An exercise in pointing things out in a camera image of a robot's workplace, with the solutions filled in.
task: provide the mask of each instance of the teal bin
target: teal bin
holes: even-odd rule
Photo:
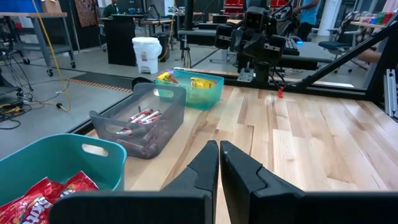
[[[223,92],[224,87],[223,77],[187,72],[183,70],[174,70],[174,77],[178,81],[178,84],[160,80],[156,80],[156,84],[175,85],[187,89],[187,97],[185,99],[185,106],[187,107],[199,110],[208,110],[221,99],[221,93]],[[216,85],[210,89],[192,87],[191,78],[193,77],[213,80],[216,82]],[[159,96],[167,97],[167,92],[159,90]]]
[[[102,147],[105,156],[83,150]],[[24,195],[49,177],[65,183],[83,171],[101,190],[124,189],[126,150],[119,144],[77,134],[57,134],[38,140],[0,160],[0,206]]]

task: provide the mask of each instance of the red candy wrapper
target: red candy wrapper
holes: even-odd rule
[[[66,184],[51,181],[46,177],[21,198],[0,207],[0,224],[47,224],[50,209],[55,201],[84,190],[98,190],[98,187],[83,171],[69,179]]]

